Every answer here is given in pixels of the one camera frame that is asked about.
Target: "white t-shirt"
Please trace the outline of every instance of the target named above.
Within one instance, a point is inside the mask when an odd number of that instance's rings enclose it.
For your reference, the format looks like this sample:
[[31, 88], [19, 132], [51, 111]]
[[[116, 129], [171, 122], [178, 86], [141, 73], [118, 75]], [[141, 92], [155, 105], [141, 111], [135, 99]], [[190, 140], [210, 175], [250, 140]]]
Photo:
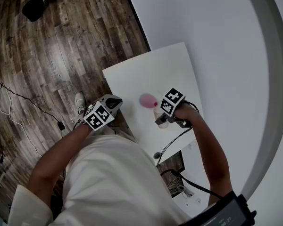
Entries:
[[11, 226], [179, 225], [190, 219], [173, 201], [152, 159], [118, 135], [95, 136], [67, 167], [62, 212], [23, 186], [11, 207]]

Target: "hand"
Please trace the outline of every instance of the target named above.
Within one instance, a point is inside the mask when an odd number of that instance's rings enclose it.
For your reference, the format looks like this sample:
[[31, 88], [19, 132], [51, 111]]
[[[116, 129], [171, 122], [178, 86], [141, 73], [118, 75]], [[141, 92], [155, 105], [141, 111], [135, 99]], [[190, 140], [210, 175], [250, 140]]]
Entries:
[[179, 118], [179, 119], [184, 119], [184, 120], [190, 120], [191, 117], [198, 112], [189, 104], [187, 103], [182, 103], [175, 111], [174, 111], [174, 116]]

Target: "black and white marker cube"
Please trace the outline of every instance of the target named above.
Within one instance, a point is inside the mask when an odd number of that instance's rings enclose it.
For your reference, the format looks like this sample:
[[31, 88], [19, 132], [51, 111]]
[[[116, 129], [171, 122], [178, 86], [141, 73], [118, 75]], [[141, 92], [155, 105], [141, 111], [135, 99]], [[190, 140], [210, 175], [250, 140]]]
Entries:
[[176, 106], [185, 98], [185, 96], [180, 93], [178, 90], [172, 88], [168, 93], [166, 93], [161, 102], [160, 108], [168, 116], [172, 116]]
[[84, 116], [84, 121], [94, 130], [102, 128], [109, 122], [113, 121], [114, 117], [105, 109], [100, 101], [90, 105]]

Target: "person's left arm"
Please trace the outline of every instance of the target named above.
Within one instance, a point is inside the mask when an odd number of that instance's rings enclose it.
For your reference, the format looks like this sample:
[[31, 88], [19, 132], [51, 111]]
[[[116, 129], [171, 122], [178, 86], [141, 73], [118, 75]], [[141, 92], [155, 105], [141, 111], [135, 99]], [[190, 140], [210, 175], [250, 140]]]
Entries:
[[59, 140], [37, 162], [29, 178], [27, 189], [50, 207], [53, 187], [73, 156], [82, 148], [92, 129], [80, 125]]

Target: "shoe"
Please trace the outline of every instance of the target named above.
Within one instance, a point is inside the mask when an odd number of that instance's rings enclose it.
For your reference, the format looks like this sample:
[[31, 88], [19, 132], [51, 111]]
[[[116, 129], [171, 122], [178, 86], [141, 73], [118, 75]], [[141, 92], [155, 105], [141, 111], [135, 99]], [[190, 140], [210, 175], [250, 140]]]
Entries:
[[80, 114], [80, 112], [82, 110], [85, 110], [85, 108], [86, 108], [86, 99], [85, 99], [85, 96], [84, 96], [83, 92], [79, 91], [75, 95], [75, 105], [76, 105], [78, 114]]

